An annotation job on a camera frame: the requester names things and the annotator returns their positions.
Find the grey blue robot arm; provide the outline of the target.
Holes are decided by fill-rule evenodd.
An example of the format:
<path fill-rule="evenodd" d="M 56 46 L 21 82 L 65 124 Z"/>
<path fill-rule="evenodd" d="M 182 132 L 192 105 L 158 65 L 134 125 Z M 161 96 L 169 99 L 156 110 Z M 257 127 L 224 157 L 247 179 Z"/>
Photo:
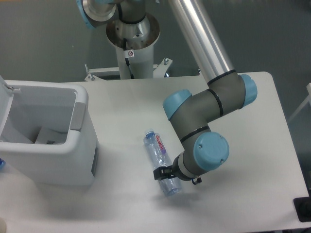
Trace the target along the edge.
<path fill-rule="evenodd" d="M 154 77 L 153 46 L 160 29 L 158 21 L 146 12 L 145 1 L 76 3 L 88 27 L 106 26 L 122 79 Z M 258 91 L 248 75 L 235 71 L 200 0 L 172 0 L 169 4 L 208 89 L 196 95 L 184 89 L 164 100 L 163 109 L 184 151 L 172 165 L 156 168 L 154 178 L 179 178 L 198 184 L 201 175 L 217 169 L 229 155 L 227 141 L 208 124 L 251 104 Z"/>

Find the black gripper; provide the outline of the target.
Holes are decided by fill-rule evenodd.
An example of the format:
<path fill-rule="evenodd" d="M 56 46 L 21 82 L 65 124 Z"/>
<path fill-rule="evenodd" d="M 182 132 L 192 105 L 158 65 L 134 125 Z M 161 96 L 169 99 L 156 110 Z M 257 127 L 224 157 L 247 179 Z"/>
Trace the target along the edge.
<path fill-rule="evenodd" d="M 178 165 L 178 159 L 173 161 L 172 166 L 160 166 L 153 171 L 155 180 L 173 179 L 174 176 L 182 181 L 191 181 L 192 184 L 200 184 L 202 179 L 199 175 L 189 177 L 182 173 Z"/>

